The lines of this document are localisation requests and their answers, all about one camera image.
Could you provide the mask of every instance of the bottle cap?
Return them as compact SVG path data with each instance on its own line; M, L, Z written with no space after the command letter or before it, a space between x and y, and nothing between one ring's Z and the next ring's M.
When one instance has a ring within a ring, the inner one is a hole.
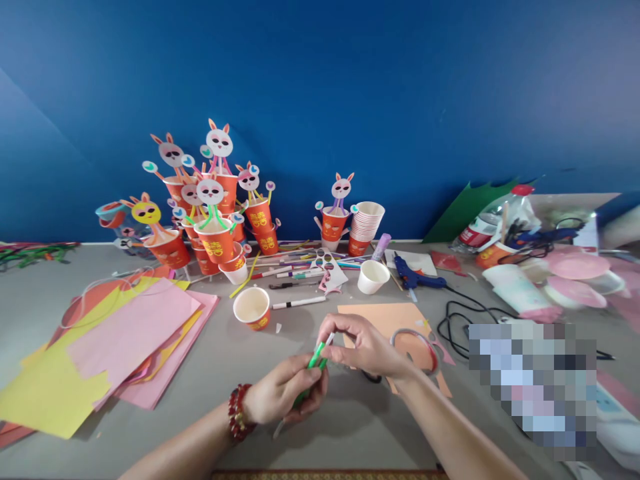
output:
M526 197L527 195L530 195L533 190L535 189L530 185L516 185L512 188L511 193L514 195L520 195L521 197Z

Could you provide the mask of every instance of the pink paper plate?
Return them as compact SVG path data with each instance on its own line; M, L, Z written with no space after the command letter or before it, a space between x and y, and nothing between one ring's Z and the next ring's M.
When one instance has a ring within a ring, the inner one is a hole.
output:
M609 268L609 260L588 253L568 253L549 258L549 271L569 280L596 278L604 275Z
M574 302L593 308L604 308L607 306L607 300L586 283L561 277L549 277L547 282L558 293L561 293Z

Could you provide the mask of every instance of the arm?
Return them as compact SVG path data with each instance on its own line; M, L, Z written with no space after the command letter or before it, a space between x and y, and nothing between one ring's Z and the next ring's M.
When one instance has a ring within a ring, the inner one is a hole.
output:
M244 399L247 423L260 425L284 419L298 423L320 408L327 394L329 372L307 370L312 354L290 357L252 386ZM292 410L297 396L311 388L310 396ZM120 480L198 479L210 473L230 447L228 406L218 406L176 437L138 461Z
M352 338L354 349L327 346L321 355L393 378L402 399L442 462L447 475L458 479L525 479L526 476L478 428L449 402L426 375L403 357L365 318L328 314L318 336L333 331Z

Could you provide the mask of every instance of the gray table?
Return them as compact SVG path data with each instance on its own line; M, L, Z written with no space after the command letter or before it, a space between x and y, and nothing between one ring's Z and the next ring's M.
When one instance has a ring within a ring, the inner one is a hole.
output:
M405 251L425 251L426 245L398 245ZM435 248L445 251L444 246ZM109 246L84 246L68 254L70 265L40 262L26 269L0 273L0 387L19 372L18 362L48 341L70 298L90 282L115 270L127 271L143 260L126 257ZM505 308L484 281L443 272L454 288L487 306ZM318 327L326 313L340 304L397 303L411 301L406 292L388 282L373 297L357 289L356 272L344 294L330 295L325 303L273 312L269 328L250 331L235 320L229 294L235 287L218 276L192 288L220 295L221 302L196 344L171 382L156 410L145 411L124 401L110 400L98 414L86 420L71 440L36 433L0 451L0 478L112 479L136 460L225 402L240 382L253 383L288 355L312 350ZM269 279L252 281L266 286ZM30 293L31 299L25 301ZM315 295L314 287L272 291L272 302ZM451 293L420 288L418 307L428 319L439 321ZM474 321L490 322L486 315ZM634 355L637 337L611 311L588 311L569 318L598 338L600 349L613 352L616 362L603 363L616 378L626 381L640 395L640 357ZM282 330L275 333L275 324ZM458 333L464 342L462 333ZM475 372L453 354L457 365L443 366L453 402L512 458L530 478L570 478L518 430L511 418L480 385ZM271 440L273 429L260 429L219 464L224 469L434 469L436 457L413 422L400 398L386 382L374 385L360 372L330 366L326 402L312 418ZM604 478L637 478L600 448L591 464Z

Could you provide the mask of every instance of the hand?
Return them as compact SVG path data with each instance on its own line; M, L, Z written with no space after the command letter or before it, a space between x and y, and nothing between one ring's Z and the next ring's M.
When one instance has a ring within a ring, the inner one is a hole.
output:
M265 424L280 419L298 423L320 408L327 394L329 372L307 369L312 356L308 353L289 357L247 391L244 411L248 423ZM292 410L297 396L307 389L311 392L300 410Z
M320 354L324 358L362 369L372 375L394 379L404 378L413 369L413 364L369 320L360 315L328 314L320 326L318 342L326 341L334 331L347 335L353 340L355 348L326 346Z

